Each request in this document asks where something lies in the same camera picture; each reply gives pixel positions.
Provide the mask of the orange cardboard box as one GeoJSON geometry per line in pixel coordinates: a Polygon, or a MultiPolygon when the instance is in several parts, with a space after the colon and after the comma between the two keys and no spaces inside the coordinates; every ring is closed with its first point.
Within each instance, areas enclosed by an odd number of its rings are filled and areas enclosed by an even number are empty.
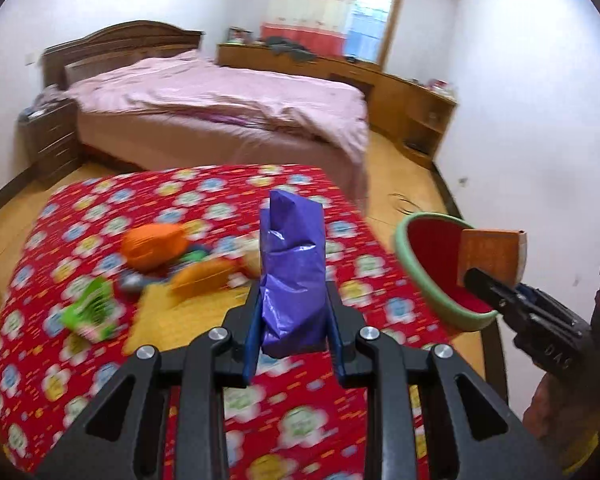
{"type": "Polygon", "coordinates": [[[526,262],[526,232],[464,229],[460,233],[457,284],[463,286],[466,273],[477,268],[515,287],[522,281],[526,262]]]}

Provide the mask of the purple plastic bag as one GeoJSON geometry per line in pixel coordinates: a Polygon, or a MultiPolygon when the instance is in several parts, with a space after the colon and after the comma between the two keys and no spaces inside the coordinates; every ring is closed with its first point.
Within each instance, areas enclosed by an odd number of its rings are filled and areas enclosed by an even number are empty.
{"type": "Polygon", "coordinates": [[[260,211],[262,351],[274,359],[322,350],[327,321],[323,206],[274,190],[260,211]]]}

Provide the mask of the yellow foam net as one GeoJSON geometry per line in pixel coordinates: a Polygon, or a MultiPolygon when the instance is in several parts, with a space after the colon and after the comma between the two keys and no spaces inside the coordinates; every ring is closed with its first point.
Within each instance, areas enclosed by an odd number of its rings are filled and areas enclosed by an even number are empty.
{"type": "Polygon", "coordinates": [[[240,286],[178,299],[168,285],[149,285],[138,300],[123,354],[130,356],[146,344],[159,351],[188,346],[199,335],[220,326],[230,309],[242,306],[249,289],[240,286]]]}

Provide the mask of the green rimmed red bin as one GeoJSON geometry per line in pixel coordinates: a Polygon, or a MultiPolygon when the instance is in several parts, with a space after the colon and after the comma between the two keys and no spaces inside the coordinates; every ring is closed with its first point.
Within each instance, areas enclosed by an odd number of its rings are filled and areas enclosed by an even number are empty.
{"type": "Polygon", "coordinates": [[[457,283],[460,234],[470,228],[462,219],[437,212],[404,217],[394,234],[396,258],[431,310],[463,332],[478,332],[498,312],[457,283]]]}

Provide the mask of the orange knitted hat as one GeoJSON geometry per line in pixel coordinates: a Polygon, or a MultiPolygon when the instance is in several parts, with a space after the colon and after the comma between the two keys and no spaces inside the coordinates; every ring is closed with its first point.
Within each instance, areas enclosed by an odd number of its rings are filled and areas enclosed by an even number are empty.
{"type": "Polygon", "coordinates": [[[184,226],[149,223],[125,232],[120,252],[132,269],[147,272],[180,258],[186,253],[187,247],[184,226]]]}

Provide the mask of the red floral blanket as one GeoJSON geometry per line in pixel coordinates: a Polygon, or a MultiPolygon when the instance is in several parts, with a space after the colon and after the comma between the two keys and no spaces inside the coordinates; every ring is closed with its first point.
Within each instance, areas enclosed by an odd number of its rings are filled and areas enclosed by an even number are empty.
{"type": "MultiPolygon", "coordinates": [[[[207,297],[179,300],[167,284],[114,292],[117,333],[89,342],[61,315],[94,283],[126,270],[123,235],[151,223],[181,226],[197,252],[237,262],[257,245],[274,188],[322,205],[326,271],[344,304],[400,344],[449,338],[398,260],[324,175],[297,165],[208,166],[87,180],[56,191],[35,221],[8,286],[0,322],[0,434],[8,459],[32,470],[126,356],[186,344],[222,322],[207,297]]],[[[325,353],[262,356],[253,384],[227,390],[225,428],[235,479],[358,479],[366,396],[338,385],[325,353]]]]}

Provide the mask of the green plastic toy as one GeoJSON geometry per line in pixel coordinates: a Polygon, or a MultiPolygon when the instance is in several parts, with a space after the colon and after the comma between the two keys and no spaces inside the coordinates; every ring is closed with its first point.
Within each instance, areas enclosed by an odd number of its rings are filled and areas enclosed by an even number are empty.
{"type": "Polygon", "coordinates": [[[116,336],[120,316],[114,285],[106,278],[94,278],[82,295],[62,310],[60,320],[67,330],[98,344],[116,336]]]}

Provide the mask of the long wooden cabinet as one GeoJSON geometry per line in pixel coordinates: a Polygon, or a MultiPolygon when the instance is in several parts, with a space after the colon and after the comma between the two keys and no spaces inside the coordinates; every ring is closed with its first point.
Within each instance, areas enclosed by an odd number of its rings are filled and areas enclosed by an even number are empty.
{"type": "Polygon", "coordinates": [[[420,84],[340,58],[297,61],[265,46],[219,44],[219,64],[268,70],[350,84],[365,96],[370,128],[389,139],[407,159],[430,169],[453,117],[456,101],[420,84]]]}

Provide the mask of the pink duvet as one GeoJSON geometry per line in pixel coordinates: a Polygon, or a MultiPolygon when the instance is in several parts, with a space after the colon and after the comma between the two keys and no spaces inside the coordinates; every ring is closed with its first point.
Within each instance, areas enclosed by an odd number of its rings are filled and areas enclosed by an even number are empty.
{"type": "Polygon", "coordinates": [[[70,84],[66,96],[102,116],[186,115],[317,138],[352,162],[368,144],[363,93],[342,82],[219,66],[195,50],[144,58],[70,84]]]}

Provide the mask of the dark wooden nightstand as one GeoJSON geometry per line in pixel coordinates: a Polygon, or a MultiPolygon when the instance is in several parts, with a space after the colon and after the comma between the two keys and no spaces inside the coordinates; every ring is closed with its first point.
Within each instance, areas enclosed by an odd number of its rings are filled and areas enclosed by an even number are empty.
{"type": "Polygon", "coordinates": [[[18,117],[18,131],[35,179],[46,188],[82,165],[78,106],[73,100],[25,108],[18,117]]]}

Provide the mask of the dark clothes pile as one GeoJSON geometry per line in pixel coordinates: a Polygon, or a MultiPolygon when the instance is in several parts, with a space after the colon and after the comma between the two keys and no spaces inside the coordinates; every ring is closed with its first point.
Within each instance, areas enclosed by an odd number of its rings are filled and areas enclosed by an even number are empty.
{"type": "Polygon", "coordinates": [[[282,36],[269,36],[263,42],[275,55],[288,54],[294,62],[313,62],[317,59],[317,55],[302,44],[282,36]]]}

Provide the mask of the floral red curtain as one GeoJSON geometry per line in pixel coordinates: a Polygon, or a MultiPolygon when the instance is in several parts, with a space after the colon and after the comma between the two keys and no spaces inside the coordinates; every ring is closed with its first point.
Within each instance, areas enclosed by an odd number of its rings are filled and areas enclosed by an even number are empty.
{"type": "Polygon", "coordinates": [[[318,56],[343,54],[355,0],[268,0],[261,36],[282,37],[318,56]]]}

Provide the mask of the window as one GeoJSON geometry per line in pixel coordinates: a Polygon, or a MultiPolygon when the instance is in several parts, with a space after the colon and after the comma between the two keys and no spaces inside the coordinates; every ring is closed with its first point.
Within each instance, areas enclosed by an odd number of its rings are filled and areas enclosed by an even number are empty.
{"type": "Polygon", "coordinates": [[[343,56],[383,70],[402,0],[354,0],[343,56]]]}

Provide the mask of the wooden bed frame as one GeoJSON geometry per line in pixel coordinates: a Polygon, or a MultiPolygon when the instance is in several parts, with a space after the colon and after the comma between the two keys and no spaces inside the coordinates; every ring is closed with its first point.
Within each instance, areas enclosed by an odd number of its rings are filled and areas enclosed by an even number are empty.
{"type": "Polygon", "coordinates": [[[230,67],[201,32],[151,21],[109,26],[42,54],[49,103],[76,103],[91,151],[147,169],[297,164],[368,204],[363,93],[339,81],[230,67]]]}

